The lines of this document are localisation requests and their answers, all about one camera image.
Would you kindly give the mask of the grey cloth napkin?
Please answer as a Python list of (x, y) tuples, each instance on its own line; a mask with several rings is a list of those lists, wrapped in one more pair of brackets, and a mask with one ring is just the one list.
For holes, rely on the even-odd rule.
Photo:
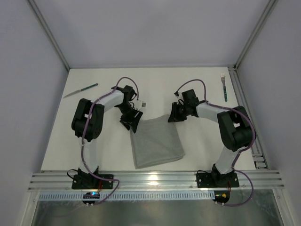
[(130, 131), (136, 169), (153, 167), (182, 159), (185, 155), (176, 126), (169, 115), (140, 121), (137, 131)]

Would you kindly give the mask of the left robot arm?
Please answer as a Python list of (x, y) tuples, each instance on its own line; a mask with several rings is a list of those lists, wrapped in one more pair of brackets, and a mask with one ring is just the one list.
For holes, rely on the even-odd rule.
[(139, 99), (139, 92), (126, 85), (121, 88), (115, 86), (108, 94), (95, 101), (82, 98), (77, 106), (71, 123), (71, 129), (80, 139), (81, 165), (76, 175), (72, 177), (72, 189), (112, 189), (116, 181), (112, 174), (100, 174), (96, 163), (95, 141), (103, 128), (104, 114), (118, 108), (121, 112), (120, 123), (133, 133), (137, 131), (138, 123), (143, 113), (132, 103)]

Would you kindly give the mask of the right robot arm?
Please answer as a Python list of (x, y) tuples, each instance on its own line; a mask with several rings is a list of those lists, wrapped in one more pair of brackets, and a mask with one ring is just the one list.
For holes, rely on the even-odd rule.
[(172, 103), (168, 122), (182, 122), (188, 116), (216, 122), (223, 143), (221, 155), (212, 170), (199, 170), (196, 173), (198, 188), (239, 187), (234, 165), (242, 151), (252, 146), (256, 139), (256, 132), (245, 108), (221, 107), (206, 100), (200, 101), (195, 91), (190, 89), (182, 93), (182, 98)]

